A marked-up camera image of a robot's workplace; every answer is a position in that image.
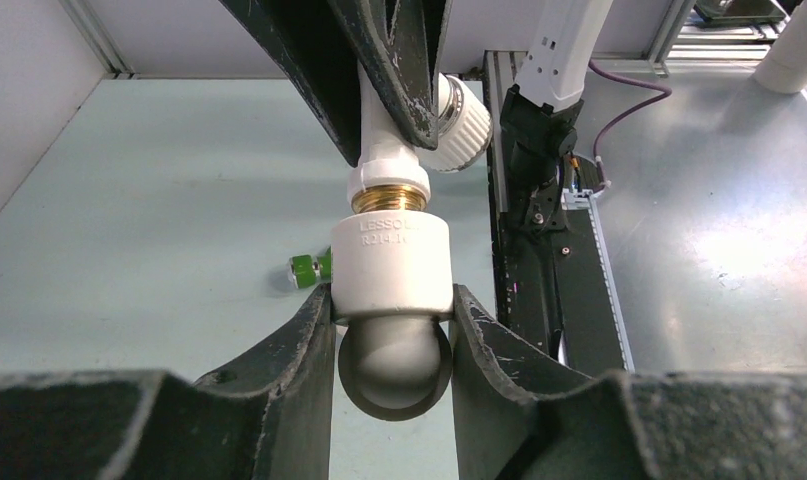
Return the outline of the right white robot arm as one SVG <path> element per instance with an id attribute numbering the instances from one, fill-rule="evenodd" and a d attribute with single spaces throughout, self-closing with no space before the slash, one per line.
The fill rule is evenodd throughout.
<path id="1" fill-rule="evenodd" d="M 352 173 L 352 215 L 367 233 L 422 219 L 429 170 L 464 169 L 488 145 L 488 111 L 439 72 L 447 1 L 228 1 L 226 10 L 297 88 Z M 500 111 L 528 188 L 550 182 L 574 124 L 607 1 L 546 1 Z"/>

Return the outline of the white elbow fitting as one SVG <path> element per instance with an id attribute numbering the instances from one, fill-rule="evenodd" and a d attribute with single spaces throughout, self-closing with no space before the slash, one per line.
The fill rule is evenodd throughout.
<path id="1" fill-rule="evenodd" d="M 332 302 L 346 333 L 338 373 L 364 413 L 398 422 L 444 394 L 452 351 L 441 322 L 453 312 L 448 224 L 416 211 L 350 216 L 331 232 Z"/>

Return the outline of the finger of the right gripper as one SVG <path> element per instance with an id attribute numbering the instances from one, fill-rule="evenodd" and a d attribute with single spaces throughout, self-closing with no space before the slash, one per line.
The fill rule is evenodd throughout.
<path id="1" fill-rule="evenodd" d="M 356 57 L 328 2 L 223 0 L 221 5 L 294 85 L 345 161 L 360 155 Z"/>
<path id="2" fill-rule="evenodd" d="M 331 1 L 333 14 L 401 136 L 438 144 L 437 76 L 451 3 Z"/>

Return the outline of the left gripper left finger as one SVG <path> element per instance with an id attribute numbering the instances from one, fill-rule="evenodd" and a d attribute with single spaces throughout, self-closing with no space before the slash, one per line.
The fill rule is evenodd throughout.
<path id="1" fill-rule="evenodd" d="M 241 404 L 241 479 L 329 476 L 335 363 L 332 296 L 314 288 L 285 324 L 194 386 Z"/>

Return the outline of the green plastic faucet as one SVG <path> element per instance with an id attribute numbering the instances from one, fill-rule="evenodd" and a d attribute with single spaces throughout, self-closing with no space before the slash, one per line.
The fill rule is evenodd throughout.
<path id="1" fill-rule="evenodd" d="M 306 289 L 332 280 L 332 251 L 328 247 L 320 255 L 301 254 L 289 258 L 288 275 L 297 289 Z"/>

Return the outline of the white plastic faucet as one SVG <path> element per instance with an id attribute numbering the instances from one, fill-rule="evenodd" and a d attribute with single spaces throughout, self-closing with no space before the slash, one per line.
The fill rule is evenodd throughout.
<path id="1" fill-rule="evenodd" d="M 366 68 L 358 79 L 359 156 L 348 177 L 350 207 L 355 214 L 424 211 L 432 197 L 428 172 L 457 173 L 476 163 L 492 139 L 491 114 L 453 75 L 437 74 L 425 98 L 404 103 L 423 118 L 407 118 Z"/>

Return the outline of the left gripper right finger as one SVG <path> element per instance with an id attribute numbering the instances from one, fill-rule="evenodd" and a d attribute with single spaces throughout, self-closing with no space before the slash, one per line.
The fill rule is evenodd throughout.
<path id="1" fill-rule="evenodd" d="M 495 320 L 466 286 L 455 285 L 453 308 L 458 474 L 462 479 L 522 479 L 560 432 L 548 402 L 591 379 Z"/>

